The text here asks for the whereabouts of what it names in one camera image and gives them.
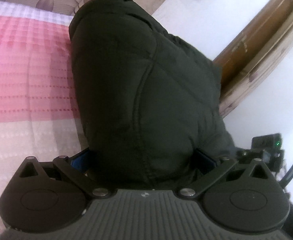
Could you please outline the large black garment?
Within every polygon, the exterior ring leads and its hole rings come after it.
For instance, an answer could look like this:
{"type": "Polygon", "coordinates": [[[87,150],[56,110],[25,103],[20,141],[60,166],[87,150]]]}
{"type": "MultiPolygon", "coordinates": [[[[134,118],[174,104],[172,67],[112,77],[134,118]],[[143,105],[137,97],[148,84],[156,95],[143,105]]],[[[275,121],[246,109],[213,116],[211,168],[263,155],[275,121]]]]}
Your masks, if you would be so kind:
{"type": "Polygon", "coordinates": [[[172,189],[201,153],[234,156],[219,113],[221,70],[133,0],[91,0],[69,34],[76,100],[100,187],[172,189]]]}

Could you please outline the brown wooden door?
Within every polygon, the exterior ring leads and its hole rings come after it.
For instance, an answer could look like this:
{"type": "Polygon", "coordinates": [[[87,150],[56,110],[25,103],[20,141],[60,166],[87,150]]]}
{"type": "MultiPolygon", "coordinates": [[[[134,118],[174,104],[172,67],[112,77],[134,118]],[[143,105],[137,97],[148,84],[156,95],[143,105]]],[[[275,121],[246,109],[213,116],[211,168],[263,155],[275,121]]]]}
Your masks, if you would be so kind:
{"type": "Polygon", "coordinates": [[[257,55],[292,11],[293,0],[270,0],[214,59],[214,63],[222,67],[222,88],[257,55]]]}

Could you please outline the pink checkered bed sheet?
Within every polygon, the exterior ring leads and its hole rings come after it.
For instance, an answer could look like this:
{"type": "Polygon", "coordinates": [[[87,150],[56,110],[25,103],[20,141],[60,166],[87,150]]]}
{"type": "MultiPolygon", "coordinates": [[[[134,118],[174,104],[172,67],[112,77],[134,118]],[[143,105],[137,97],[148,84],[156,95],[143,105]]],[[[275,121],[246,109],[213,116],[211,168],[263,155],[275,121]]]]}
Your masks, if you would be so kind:
{"type": "Polygon", "coordinates": [[[71,71],[71,20],[0,2],[0,196],[26,157],[50,161],[87,147],[71,71]]]}

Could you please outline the worn wooden door frame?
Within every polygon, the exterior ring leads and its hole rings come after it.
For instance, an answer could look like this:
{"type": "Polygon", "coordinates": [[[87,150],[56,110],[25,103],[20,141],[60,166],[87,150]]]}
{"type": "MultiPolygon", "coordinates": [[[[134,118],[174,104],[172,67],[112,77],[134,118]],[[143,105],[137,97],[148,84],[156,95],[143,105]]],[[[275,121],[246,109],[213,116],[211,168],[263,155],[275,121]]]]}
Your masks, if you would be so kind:
{"type": "Polygon", "coordinates": [[[279,65],[293,47],[293,12],[257,55],[221,93],[220,115],[225,118],[279,65]]]}

